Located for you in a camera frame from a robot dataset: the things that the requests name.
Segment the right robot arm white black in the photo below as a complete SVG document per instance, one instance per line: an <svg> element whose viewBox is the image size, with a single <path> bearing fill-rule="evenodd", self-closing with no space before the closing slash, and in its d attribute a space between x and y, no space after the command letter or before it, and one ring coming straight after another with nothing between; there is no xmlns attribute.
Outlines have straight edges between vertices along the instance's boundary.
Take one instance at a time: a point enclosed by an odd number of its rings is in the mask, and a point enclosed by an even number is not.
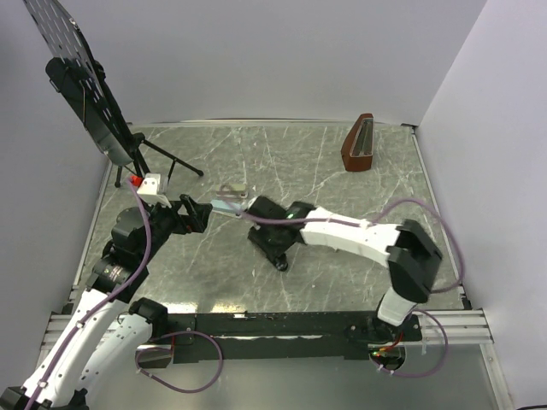
<svg viewBox="0 0 547 410"><path fill-rule="evenodd" d="M415 220L380 224L306 202L283 208L266 196L251 200L242 215L254 223L248 239L281 272L288 269L286 251L296 243L344 251L385 267L391 285L373 319L374 333L383 340L395 338L414 308L428 302L443 260Z"/></svg>

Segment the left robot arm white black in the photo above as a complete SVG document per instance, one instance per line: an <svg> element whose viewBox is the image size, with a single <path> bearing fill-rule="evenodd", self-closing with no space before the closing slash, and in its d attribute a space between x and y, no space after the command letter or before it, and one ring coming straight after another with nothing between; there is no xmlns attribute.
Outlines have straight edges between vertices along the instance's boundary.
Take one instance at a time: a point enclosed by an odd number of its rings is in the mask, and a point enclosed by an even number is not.
<svg viewBox="0 0 547 410"><path fill-rule="evenodd" d="M136 207L121 211L62 334L22 386L2 393L1 407L87 409L115 366L141 344L164 340L167 308L132 298L170 236L204 232L212 210L187 195L169 201L142 194Z"/></svg>

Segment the blue stapler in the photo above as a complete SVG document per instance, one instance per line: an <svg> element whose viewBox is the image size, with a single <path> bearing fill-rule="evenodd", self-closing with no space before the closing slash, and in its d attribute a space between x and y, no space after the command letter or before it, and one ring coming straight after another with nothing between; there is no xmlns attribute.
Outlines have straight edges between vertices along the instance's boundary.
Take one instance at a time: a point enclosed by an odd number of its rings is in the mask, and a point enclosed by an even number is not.
<svg viewBox="0 0 547 410"><path fill-rule="evenodd" d="M210 204L214 213L233 218L239 218L244 211L244 207L236 202L214 199L210 201Z"/></svg>

